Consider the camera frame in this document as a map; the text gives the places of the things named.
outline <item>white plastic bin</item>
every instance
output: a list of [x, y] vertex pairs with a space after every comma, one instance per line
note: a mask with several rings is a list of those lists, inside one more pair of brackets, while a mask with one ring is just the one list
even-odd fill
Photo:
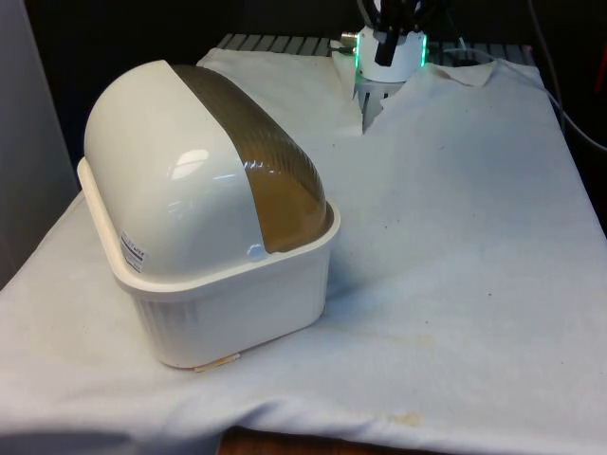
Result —
[[[198, 74], [155, 62], [113, 82], [78, 167], [116, 280], [156, 357], [178, 368], [314, 322], [340, 228], [301, 149], [231, 82]], [[273, 191], [277, 175], [312, 202]]]

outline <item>label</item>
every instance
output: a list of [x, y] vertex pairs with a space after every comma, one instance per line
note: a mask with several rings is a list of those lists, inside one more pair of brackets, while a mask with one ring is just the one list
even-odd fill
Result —
[[137, 273], [141, 273], [145, 261], [145, 251], [139, 248], [124, 231], [120, 234], [120, 249], [124, 261], [131, 265]]

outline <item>white wall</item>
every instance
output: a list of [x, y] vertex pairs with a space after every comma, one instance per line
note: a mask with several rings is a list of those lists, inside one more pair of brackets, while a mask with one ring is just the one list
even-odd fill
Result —
[[22, 0], [0, 0], [0, 288], [77, 187]]

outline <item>white tablecloth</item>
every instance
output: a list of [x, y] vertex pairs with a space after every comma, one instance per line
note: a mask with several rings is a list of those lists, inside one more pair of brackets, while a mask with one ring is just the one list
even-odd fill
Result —
[[327, 314], [210, 372], [165, 367], [79, 196], [0, 293], [0, 448], [59, 432], [172, 451], [242, 425], [607, 453], [607, 247], [544, 93], [503, 67], [482, 88], [428, 67], [360, 136], [329, 59], [204, 65], [284, 126], [340, 208]]

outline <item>dark background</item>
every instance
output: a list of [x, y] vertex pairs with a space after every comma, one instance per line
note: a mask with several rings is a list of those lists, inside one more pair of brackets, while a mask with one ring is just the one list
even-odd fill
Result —
[[[535, 0], [574, 120], [607, 142], [607, 81], [594, 93], [607, 45], [607, 0]], [[194, 64], [228, 32], [337, 37], [362, 26], [356, 0], [26, 0], [65, 142], [76, 164], [83, 155], [88, 113], [101, 91], [138, 64], [165, 59]], [[526, 0], [452, 0], [467, 41], [530, 44], [548, 88], [545, 59]], [[454, 41], [446, 20], [433, 41]], [[595, 210], [607, 231], [607, 154], [573, 133], [567, 141]]]

